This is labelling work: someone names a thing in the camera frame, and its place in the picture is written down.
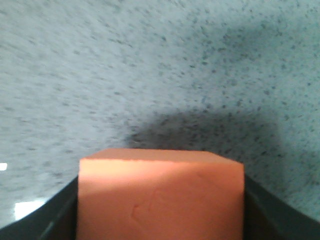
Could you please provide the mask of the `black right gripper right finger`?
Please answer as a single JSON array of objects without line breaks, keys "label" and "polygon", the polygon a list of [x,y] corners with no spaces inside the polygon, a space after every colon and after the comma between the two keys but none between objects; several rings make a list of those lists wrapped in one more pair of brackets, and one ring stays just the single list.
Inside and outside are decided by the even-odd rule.
[{"label": "black right gripper right finger", "polygon": [[245,176],[245,240],[319,240],[320,222],[280,200]]}]

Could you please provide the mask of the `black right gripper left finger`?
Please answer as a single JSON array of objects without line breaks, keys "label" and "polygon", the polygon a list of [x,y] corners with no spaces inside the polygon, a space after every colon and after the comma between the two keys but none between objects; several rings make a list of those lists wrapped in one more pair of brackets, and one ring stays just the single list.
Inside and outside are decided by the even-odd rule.
[{"label": "black right gripper left finger", "polygon": [[78,178],[41,207],[0,229],[2,240],[74,240],[77,228]]}]

